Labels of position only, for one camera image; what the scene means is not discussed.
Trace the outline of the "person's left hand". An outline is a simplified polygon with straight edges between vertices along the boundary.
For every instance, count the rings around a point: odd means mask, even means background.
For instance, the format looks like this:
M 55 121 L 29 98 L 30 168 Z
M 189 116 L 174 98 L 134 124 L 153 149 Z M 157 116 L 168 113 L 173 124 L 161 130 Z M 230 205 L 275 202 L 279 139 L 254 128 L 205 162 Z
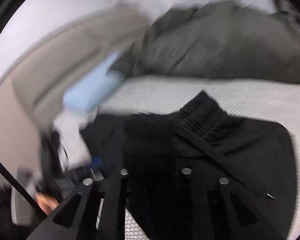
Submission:
M 36 193 L 36 203 L 46 215 L 49 215 L 59 205 L 55 198 L 42 193 Z

